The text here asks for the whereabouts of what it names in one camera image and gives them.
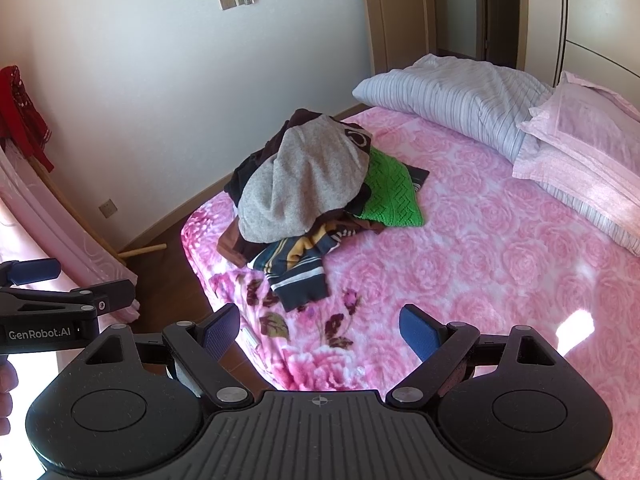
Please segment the person's left hand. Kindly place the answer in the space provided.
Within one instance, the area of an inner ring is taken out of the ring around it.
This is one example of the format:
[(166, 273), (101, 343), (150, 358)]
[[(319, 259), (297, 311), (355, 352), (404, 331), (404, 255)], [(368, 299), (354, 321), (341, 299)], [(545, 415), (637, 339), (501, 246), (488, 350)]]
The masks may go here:
[(0, 362), (0, 436), (11, 431), (9, 417), (13, 411), (11, 393), (18, 385), (16, 370), (11, 362), (2, 358)]

